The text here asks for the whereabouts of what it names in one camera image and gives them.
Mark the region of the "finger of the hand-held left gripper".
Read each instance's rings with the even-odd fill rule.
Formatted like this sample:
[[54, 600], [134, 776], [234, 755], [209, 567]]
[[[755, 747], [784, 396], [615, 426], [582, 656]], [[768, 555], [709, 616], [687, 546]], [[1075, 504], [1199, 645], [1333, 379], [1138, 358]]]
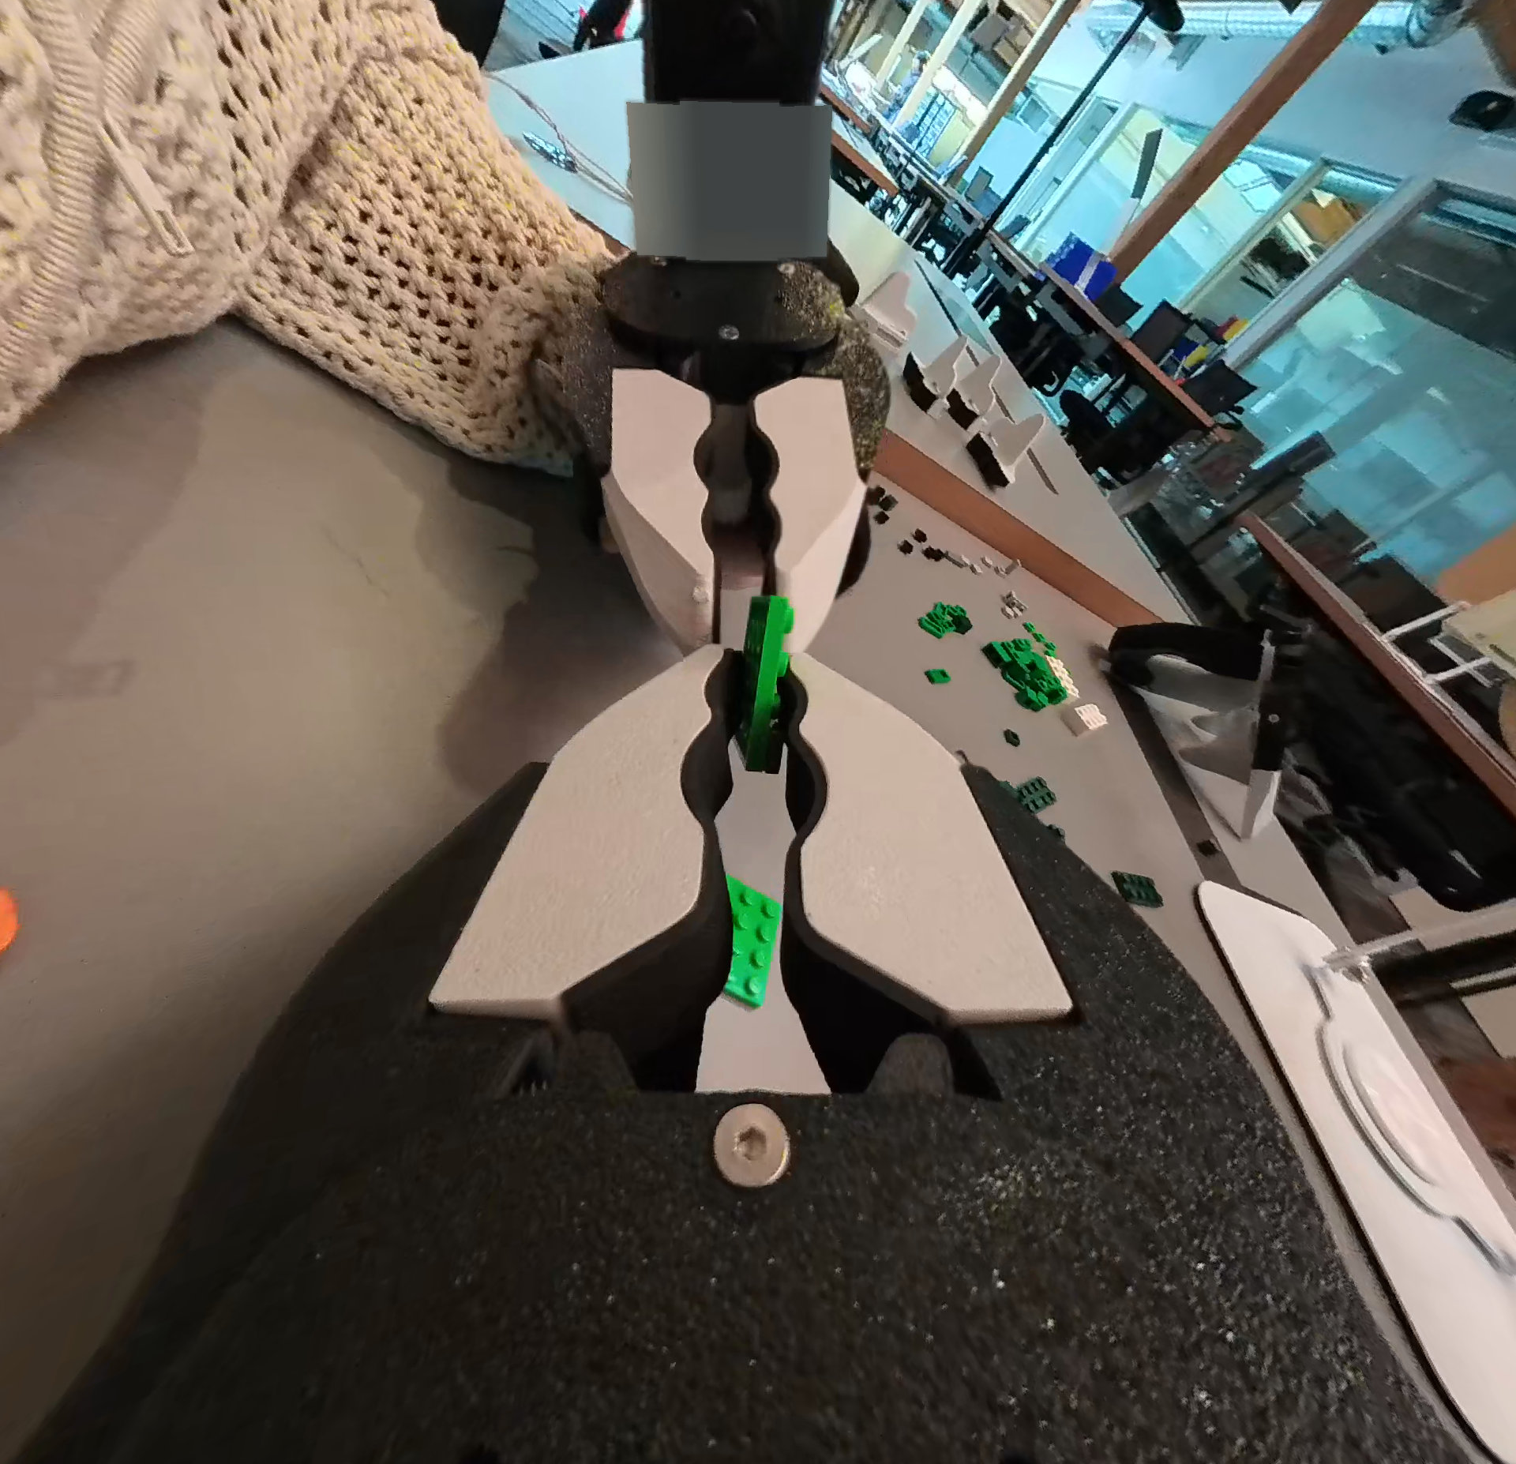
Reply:
[[605, 518], [647, 611], [680, 647], [716, 640], [709, 492], [697, 469], [709, 428], [701, 389], [657, 370], [615, 370]]
[[843, 388], [817, 377], [770, 388], [751, 403], [751, 422], [770, 454], [767, 581], [793, 611], [788, 647], [807, 651], [835, 605], [866, 490]]

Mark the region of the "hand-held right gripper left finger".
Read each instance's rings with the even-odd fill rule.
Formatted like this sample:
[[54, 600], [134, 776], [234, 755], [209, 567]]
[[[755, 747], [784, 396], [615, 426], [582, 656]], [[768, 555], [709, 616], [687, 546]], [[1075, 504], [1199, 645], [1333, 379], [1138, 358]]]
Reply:
[[730, 975], [716, 816], [741, 656], [706, 645], [542, 769], [429, 994], [441, 1015], [610, 1038], [643, 1086], [690, 1088]]

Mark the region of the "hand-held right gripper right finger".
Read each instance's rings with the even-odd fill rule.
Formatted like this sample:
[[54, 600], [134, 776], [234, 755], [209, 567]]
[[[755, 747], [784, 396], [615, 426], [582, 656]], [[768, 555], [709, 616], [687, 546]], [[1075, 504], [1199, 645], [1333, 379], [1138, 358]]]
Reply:
[[864, 1093], [903, 1038], [931, 1038], [953, 1079], [967, 1032], [1072, 1020], [971, 769], [814, 659], [784, 701], [782, 984], [826, 1088]]

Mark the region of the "pile of dark green pieces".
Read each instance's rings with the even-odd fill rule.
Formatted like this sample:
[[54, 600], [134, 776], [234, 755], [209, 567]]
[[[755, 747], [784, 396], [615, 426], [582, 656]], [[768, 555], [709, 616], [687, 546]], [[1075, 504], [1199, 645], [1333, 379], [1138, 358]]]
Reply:
[[[1005, 747], [1009, 747], [1012, 750], [1019, 748], [1019, 734], [1014, 729], [1009, 729], [1009, 727], [1002, 729], [1002, 740], [1004, 740]], [[1032, 776], [1032, 778], [1019, 781], [1019, 783], [1002, 780], [998, 785], [1002, 790], [1005, 790], [1009, 794], [1011, 801], [1018, 808], [1021, 808], [1023, 811], [1026, 811], [1033, 818], [1044, 818], [1044, 815], [1047, 815], [1056, 804], [1056, 795], [1051, 790], [1051, 785], [1047, 783], [1047, 780], [1042, 776]], [[1061, 844], [1066, 844], [1068, 835], [1063, 830], [1063, 827], [1059, 827], [1056, 823], [1047, 823], [1047, 822], [1042, 822], [1042, 827], [1056, 841], [1059, 841]]]

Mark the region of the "bright green square lego plate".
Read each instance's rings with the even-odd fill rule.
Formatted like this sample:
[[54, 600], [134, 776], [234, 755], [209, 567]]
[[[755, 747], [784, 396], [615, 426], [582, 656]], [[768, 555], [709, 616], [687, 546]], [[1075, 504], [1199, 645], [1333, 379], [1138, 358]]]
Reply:
[[775, 774], [782, 762], [781, 682], [788, 673], [786, 642], [793, 625], [788, 598], [749, 602], [734, 717], [734, 741], [746, 773]]
[[727, 876], [730, 898], [730, 964], [723, 994], [755, 1011], [767, 1001], [767, 987], [782, 930], [782, 903]]

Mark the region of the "pile of bright green pieces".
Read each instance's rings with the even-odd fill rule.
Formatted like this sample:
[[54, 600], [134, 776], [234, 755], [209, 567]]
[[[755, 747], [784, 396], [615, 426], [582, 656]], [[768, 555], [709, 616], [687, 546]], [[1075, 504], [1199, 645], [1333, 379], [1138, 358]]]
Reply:
[[[950, 637], [974, 639], [974, 625], [969, 614], [951, 604], [938, 604], [917, 619], [922, 633], [944, 640]], [[1033, 626], [1026, 626], [1021, 637], [1011, 640], [978, 640], [979, 654], [992, 665], [1012, 693], [1016, 705], [1028, 713], [1063, 708], [1073, 701], [1063, 700], [1063, 693], [1044, 672], [1044, 658], [1059, 658], [1056, 647]]]

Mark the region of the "scatter of black lego pieces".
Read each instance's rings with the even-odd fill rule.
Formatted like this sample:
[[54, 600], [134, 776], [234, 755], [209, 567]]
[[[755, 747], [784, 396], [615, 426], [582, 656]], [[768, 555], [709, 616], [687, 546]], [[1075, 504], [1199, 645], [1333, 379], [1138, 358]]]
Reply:
[[868, 492], [868, 522], [871, 530], [890, 543], [903, 557], [918, 557], [927, 564], [944, 564], [946, 550], [934, 536], [915, 522], [901, 506], [901, 496], [883, 487]]

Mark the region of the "scatter of grey lego pieces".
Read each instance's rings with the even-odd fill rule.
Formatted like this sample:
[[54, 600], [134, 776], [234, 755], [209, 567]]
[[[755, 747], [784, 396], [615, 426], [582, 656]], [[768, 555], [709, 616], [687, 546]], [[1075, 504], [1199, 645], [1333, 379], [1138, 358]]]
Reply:
[[1016, 560], [998, 560], [992, 555], [965, 557], [951, 550], [939, 550], [938, 560], [953, 565], [955, 569], [983, 579], [986, 584], [995, 584], [995, 605], [1007, 619], [1025, 618], [1028, 605], [1019, 597], [1014, 583], [1025, 578], [1023, 567]]

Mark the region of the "blue storage bins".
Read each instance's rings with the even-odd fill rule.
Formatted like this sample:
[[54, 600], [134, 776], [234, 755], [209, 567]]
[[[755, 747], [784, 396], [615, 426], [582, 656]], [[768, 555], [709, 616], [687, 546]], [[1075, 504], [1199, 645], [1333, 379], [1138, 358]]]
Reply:
[[1115, 283], [1115, 267], [1107, 255], [1072, 232], [1046, 255], [1040, 269], [1091, 302], [1098, 302]]

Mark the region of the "spare black white gripper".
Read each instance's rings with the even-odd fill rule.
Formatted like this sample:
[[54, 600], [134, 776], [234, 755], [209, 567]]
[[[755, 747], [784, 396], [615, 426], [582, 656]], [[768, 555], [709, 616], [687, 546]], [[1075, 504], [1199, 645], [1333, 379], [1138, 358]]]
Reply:
[[1140, 698], [1197, 799], [1246, 842], [1276, 822], [1303, 724], [1309, 630], [1120, 628], [1103, 673]]

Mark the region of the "white book stand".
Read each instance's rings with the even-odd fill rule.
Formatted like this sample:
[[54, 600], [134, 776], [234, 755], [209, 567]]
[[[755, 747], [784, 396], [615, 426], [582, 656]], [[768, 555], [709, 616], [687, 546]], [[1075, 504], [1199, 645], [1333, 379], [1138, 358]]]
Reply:
[[1424, 1371], [1483, 1454], [1513, 1461], [1511, 1196], [1366, 949], [1215, 883], [1195, 903]]

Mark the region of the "black floor lamp pole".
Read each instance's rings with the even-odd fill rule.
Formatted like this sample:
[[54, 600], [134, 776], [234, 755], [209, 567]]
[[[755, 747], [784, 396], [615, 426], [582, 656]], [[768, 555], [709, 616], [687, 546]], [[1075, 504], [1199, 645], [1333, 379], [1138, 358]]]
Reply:
[[1096, 72], [1093, 72], [1084, 88], [1075, 95], [1073, 102], [1058, 119], [1058, 123], [1046, 133], [1042, 145], [1030, 157], [1028, 164], [1023, 168], [1012, 185], [1009, 185], [1007, 194], [1000, 199], [995, 210], [990, 212], [981, 222], [978, 222], [972, 231], [962, 241], [958, 241], [955, 250], [943, 260], [941, 269], [948, 278], [958, 278], [964, 273], [972, 271], [972, 260], [976, 259], [981, 245], [995, 236], [997, 224], [1000, 224], [1002, 217], [1018, 199], [1019, 192], [1033, 180], [1049, 154], [1061, 144], [1066, 131], [1079, 123], [1082, 110], [1089, 105], [1089, 100], [1100, 90], [1105, 76], [1120, 60], [1131, 41], [1148, 23], [1152, 23], [1161, 34], [1168, 35], [1180, 34], [1185, 27], [1185, 15], [1181, 13], [1178, 0], [1129, 2], [1134, 8], [1134, 13], [1120, 35], [1117, 35], [1112, 42], [1108, 53], [1105, 53], [1101, 65], [1096, 69]]

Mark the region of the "brown desk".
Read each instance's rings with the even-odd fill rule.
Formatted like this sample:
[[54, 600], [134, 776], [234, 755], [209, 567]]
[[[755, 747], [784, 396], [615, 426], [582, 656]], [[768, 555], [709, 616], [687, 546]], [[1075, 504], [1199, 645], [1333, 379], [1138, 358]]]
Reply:
[[1459, 607], [1434, 609], [1431, 614], [1385, 633], [1338, 586], [1302, 558], [1298, 550], [1279, 539], [1260, 517], [1246, 513], [1235, 522], [1235, 527], [1260, 546], [1267, 562], [1309, 600], [1328, 626], [1342, 635], [1349, 649], [1370, 665], [1394, 696], [1490, 792], [1504, 813], [1514, 816], [1513, 757], [1499, 748], [1495, 738], [1486, 734], [1445, 689], [1452, 679], [1460, 679], [1485, 665], [1485, 659], [1471, 659], [1467, 665], [1429, 673], [1398, 645], [1403, 637], [1450, 619]]

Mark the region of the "brown board on clear stand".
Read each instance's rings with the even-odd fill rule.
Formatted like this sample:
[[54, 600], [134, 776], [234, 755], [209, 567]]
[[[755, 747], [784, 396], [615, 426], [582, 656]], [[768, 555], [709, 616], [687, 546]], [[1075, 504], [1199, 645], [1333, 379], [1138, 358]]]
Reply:
[[1445, 602], [1382, 633], [1432, 691], [1472, 682], [1500, 691], [1514, 682], [1514, 591]]

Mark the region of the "wooden post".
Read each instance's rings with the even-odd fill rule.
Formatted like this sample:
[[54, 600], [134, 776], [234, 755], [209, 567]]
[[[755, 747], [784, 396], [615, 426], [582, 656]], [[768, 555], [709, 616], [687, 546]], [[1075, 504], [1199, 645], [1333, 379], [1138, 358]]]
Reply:
[[1110, 250], [1115, 279], [1131, 273], [1202, 201], [1241, 152], [1314, 77], [1378, 0], [1323, 0], [1314, 18], [1283, 46], [1263, 72], [1202, 138], [1162, 192]]

